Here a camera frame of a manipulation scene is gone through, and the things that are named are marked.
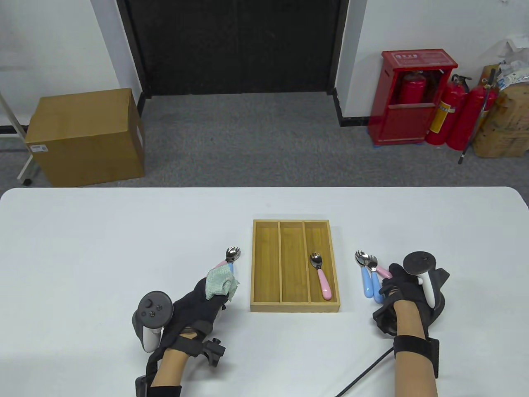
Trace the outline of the person's right hand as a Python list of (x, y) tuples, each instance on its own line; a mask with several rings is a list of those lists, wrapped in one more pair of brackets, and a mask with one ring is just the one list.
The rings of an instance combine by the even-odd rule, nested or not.
[(383, 280), (379, 291), (384, 298), (385, 307), (393, 306), (399, 300), (427, 306), (426, 297), (422, 286), (418, 283), (417, 276), (406, 272), (398, 263), (391, 263), (388, 270), (392, 277)]

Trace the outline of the person's left hand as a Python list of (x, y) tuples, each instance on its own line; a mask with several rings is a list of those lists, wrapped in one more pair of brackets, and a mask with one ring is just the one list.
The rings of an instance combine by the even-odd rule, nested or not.
[(226, 294), (206, 297), (206, 278), (174, 302), (172, 319), (164, 327), (159, 352), (173, 349), (189, 356), (203, 354), (204, 340), (213, 331), (215, 319), (225, 307)]

